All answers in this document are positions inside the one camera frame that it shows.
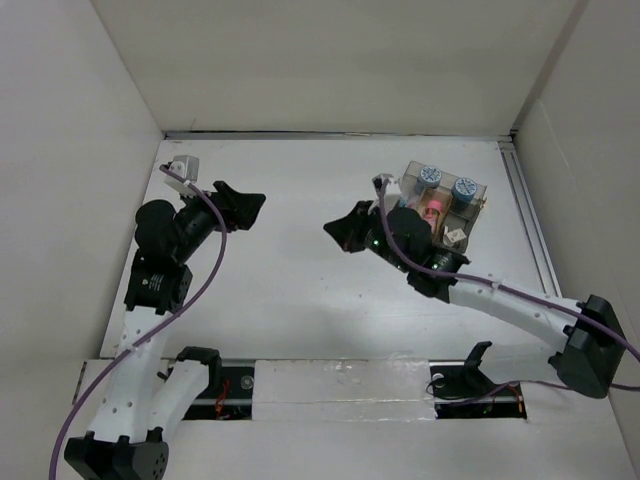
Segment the blue jar with splash label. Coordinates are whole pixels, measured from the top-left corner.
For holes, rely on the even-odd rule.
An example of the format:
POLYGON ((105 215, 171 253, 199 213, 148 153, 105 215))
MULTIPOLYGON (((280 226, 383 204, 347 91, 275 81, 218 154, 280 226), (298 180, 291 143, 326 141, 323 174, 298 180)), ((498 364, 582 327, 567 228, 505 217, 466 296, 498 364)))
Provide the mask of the blue jar with splash label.
POLYGON ((442 171, 433 165, 423 166, 418 175, 417 182, 425 188, 437 188, 442 180, 442 171))

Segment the small white eraser box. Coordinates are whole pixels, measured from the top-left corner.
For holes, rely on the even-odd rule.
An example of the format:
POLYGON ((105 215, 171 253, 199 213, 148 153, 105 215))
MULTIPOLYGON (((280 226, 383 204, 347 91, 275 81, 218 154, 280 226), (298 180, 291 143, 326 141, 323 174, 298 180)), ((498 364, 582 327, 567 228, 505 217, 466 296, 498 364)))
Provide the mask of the small white eraser box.
POLYGON ((467 238, 463 229, 447 230, 443 235, 443 242, 449 246, 453 246, 462 242, 467 238))

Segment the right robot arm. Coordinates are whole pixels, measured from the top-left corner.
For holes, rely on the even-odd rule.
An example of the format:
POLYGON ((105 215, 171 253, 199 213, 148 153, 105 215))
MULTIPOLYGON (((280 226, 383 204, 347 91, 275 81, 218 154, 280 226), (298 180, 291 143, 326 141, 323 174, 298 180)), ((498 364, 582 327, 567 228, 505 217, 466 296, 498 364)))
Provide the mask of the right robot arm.
POLYGON ((324 231, 347 253, 369 250, 403 272, 418 293, 446 304, 479 311, 550 345, 548 363, 570 390, 605 397, 627 341, 609 301, 586 301, 525 292, 494 275, 466 272, 469 259, 435 240, 430 224, 409 208, 383 212, 360 201, 324 231))

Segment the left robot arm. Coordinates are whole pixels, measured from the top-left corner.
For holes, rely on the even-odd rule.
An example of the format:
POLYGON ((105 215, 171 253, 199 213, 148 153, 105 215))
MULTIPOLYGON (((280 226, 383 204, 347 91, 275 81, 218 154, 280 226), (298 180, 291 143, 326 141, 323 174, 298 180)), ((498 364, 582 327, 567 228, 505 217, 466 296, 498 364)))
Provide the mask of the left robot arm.
POLYGON ((188 293, 187 262, 207 237, 249 230, 266 197, 240 193, 217 181, 211 192, 185 185, 177 210, 166 200, 143 204, 135 215, 137 250, 125 294, 119 349, 100 374, 107 382, 100 407, 81 437, 63 445, 67 464, 84 479, 161 479, 169 441, 193 401, 222 387, 218 350, 188 346, 158 386, 157 369, 170 329, 203 294, 188 293))

